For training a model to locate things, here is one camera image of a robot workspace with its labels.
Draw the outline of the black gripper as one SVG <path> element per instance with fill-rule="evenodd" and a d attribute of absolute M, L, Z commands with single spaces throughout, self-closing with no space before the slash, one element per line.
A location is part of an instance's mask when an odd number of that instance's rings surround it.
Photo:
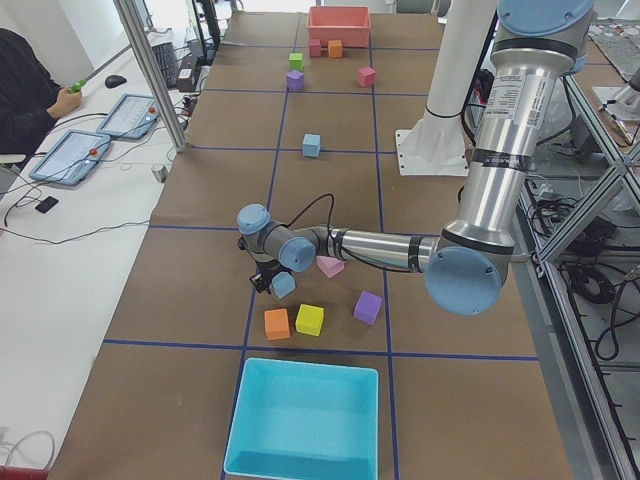
<path fill-rule="evenodd" d="M 255 291 L 257 293 L 272 293 L 271 280 L 276 274 L 281 272 L 280 264 L 266 254 L 252 251 L 244 238 L 237 240 L 237 247 L 240 251 L 247 253 L 255 263 L 255 273 L 249 277 Z"/>

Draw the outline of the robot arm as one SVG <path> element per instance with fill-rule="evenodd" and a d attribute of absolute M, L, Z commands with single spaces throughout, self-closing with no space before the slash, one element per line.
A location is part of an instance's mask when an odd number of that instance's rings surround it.
<path fill-rule="evenodd" d="M 497 301 L 515 243 L 510 233 L 557 80 L 586 57 L 590 1 L 455 1 L 447 13 L 422 118 L 397 134 L 405 175 L 464 174 L 456 217 L 438 237 L 280 223 L 259 204 L 237 216 L 238 246 L 256 265 L 255 290 L 291 293 L 319 256 L 420 273 L 430 297 L 457 315 Z"/>

